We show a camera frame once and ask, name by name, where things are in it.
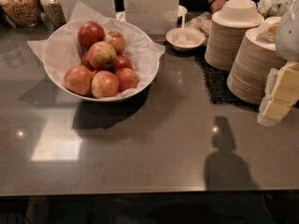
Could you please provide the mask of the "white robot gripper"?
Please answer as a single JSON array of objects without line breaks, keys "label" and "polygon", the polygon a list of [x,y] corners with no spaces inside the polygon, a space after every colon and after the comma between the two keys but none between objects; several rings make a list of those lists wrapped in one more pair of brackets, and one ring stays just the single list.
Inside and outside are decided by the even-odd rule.
[{"label": "white robot gripper", "polygon": [[276,34],[277,54],[287,62],[271,68],[257,121],[263,126],[280,123],[299,101],[299,0],[294,0],[281,17]]}]

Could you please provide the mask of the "person's left hand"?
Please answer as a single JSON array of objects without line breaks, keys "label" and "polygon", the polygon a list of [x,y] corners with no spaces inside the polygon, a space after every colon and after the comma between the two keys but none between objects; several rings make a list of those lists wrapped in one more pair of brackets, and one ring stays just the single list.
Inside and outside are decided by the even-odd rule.
[{"label": "person's left hand", "polygon": [[222,9],[226,0],[212,0],[210,3],[210,9],[212,12],[216,12]]}]

